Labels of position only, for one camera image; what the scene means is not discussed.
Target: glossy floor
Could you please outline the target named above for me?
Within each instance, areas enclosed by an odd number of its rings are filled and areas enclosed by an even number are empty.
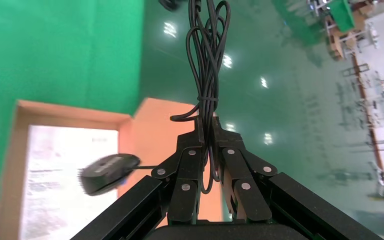
[[[367,131],[349,127],[343,102],[356,96],[304,0],[229,0],[230,29],[220,70],[217,114],[241,133],[247,149],[375,230],[363,216],[384,213],[377,181],[359,151]],[[187,6],[169,12],[147,0],[141,94],[195,104],[197,92],[185,50]]]

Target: black cable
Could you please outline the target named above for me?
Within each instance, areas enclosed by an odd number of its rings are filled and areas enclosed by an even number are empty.
[[[219,100],[219,71],[223,62],[231,16],[230,6],[227,1],[222,0],[218,3],[217,7],[215,7],[213,0],[207,0],[206,3],[209,19],[204,25],[200,16],[201,0],[189,0],[190,30],[186,35],[187,59],[195,79],[199,103],[189,112],[170,118],[175,122],[191,121],[193,120],[191,115],[198,111],[198,115],[202,119],[205,152],[202,162],[206,163],[209,158],[210,164],[207,189],[205,189],[204,184],[201,182],[201,192],[203,194],[208,194],[211,191],[213,180],[216,182],[220,181],[216,171],[218,166],[216,166],[213,154],[215,143],[211,133],[213,131],[213,115]],[[220,10],[223,7],[225,7],[226,11],[225,18],[220,16]],[[221,33],[218,31],[219,23],[221,23]],[[197,66],[192,58],[191,38],[195,48]]]

